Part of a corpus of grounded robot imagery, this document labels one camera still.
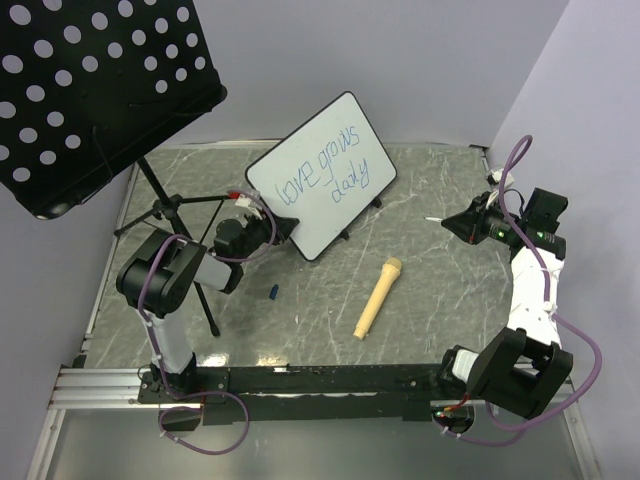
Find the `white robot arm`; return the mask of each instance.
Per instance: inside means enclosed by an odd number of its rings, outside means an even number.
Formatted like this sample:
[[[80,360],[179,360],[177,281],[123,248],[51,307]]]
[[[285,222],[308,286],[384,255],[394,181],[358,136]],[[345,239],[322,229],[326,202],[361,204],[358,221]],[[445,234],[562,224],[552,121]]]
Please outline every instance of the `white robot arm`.
[[[497,183],[492,176],[489,180]],[[547,265],[547,272],[543,272],[534,252],[512,231],[494,200],[495,192],[485,192],[474,198],[466,211],[441,225],[471,245],[493,238],[510,247],[513,297],[509,320],[481,352],[459,345],[448,350],[440,379],[464,387],[474,398],[533,418],[544,411],[573,366],[573,356],[562,350],[553,319],[566,250],[565,240],[555,232],[568,201],[535,189],[522,215],[512,215]],[[548,301],[544,301],[545,273],[550,280]],[[518,368],[523,358],[531,360],[536,373]]]

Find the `microphone head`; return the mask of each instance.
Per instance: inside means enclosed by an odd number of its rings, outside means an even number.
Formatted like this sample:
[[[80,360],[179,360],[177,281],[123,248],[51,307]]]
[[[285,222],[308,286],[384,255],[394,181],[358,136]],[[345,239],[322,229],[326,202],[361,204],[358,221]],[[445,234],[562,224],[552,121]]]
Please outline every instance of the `microphone head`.
[[[397,258],[391,257],[389,260],[384,262],[384,265],[382,266],[382,276],[395,280],[400,276],[401,270],[402,262]]]
[[[385,265],[391,265],[396,267],[398,270],[402,270],[402,262],[395,257],[391,257],[389,260],[384,262]]]

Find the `wooden microphone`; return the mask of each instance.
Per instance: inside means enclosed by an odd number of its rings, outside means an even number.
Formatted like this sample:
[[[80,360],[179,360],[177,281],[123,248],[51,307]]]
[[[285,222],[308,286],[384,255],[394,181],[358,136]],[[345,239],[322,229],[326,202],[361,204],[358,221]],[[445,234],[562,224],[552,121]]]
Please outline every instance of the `wooden microphone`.
[[[400,276],[400,270],[402,270],[402,262],[397,258],[390,258],[382,266],[380,279],[378,280],[371,297],[369,297],[367,306],[364,307],[364,311],[362,312],[362,315],[360,315],[360,320],[358,320],[355,332],[353,332],[353,334],[360,340],[364,338],[369,331],[369,328],[371,328],[371,324],[376,318],[378,310],[380,310],[387,293],[389,293],[391,285],[395,282],[396,278]]]

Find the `tripod stand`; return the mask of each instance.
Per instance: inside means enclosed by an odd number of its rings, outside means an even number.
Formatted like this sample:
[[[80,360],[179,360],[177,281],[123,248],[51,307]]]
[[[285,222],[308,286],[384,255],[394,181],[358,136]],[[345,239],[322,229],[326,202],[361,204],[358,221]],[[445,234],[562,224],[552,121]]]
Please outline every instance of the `tripod stand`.
[[[222,204],[224,203],[224,201],[227,200],[229,197],[227,195],[212,195],[208,197],[193,197],[193,198],[182,198],[180,195],[173,195],[169,197],[169,195],[167,195],[167,192],[162,187],[162,184],[158,180],[158,177],[156,177],[156,174],[151,169],[151,165],[149,165],[149,162],[147,162],[146,158],[142,157],[137,161],[137,163],[138,163],[138,166],[140,167],[140,170],[142,171],[144,176],[147,178],[149,185],[151,185],[151,188],[153,189],[156,196],[158,197],[158,200],[154,202],[153,207],[150,210],[143,213],[133,221],[123,226],[122,228],[113,232],[114,235],[119,238],[123,233],[135,227],[136,225],[144,222],[147,218],[151,216],[158,218],[160,215],[164,215],[164,217],[167,220],[169,220],[169,222],[171,223],[171,228],[173,228],[173,231],[175,233],[179,233],[186,237],[193,238],[191,236],[191,233],[189,233],[187,226],[184,224],[184,222],[182,221],[182,218],[180,218],[180,215],[178,213],[178,208],[180,207],[180,205],[187,204],[187,203],[220,202],[218,204],[218,208],[213,214],[213,217],[211,218],[209,226],[205,230],[204,235],[206,235],[207,231],[209,230],[209,227],[213,223],[213,220],[215,219],[216,215],[220,211],[220,207],[222,207]],[[213,314],[211,313],[211,309],[209,308],[207,298],[204,295],[204,290],[202,289],[202,285],[200,285],[199,283],[194,283],[194,285],[196,287],[196,292],[198,293],[198,298],[200,299],[200,303],[202,304],[202,308],[204,309],[205,316],[207,317],[207,321],[209,322],[209,328],[211,330],[211,334],[214,337],[219,337],[220,329],[218,328],[218,326],[215,323],[215,320],[213,319]]]

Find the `gray wall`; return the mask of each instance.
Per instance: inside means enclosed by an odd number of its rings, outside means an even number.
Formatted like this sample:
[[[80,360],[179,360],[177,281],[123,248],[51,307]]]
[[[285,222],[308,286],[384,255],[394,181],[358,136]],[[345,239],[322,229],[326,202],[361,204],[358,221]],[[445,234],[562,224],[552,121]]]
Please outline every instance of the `gray wall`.
[[[602,375],[580,403],[612,479],[640,476],[639,24],[638,2],[572,0],[490,151],[502,164],[533,134],[516,187],[569,197],[559,311],[603,350]],[[571,334],[562,338],[581,382],[593,355]]]
[[[80,348],[128,177],[53,221],[0,187],[2,478],[26,475],[58,368]]]
[[[195,3],[229,97],[170,143],[281,138],[352,90],[383,140],[490,145],[568,1]]]

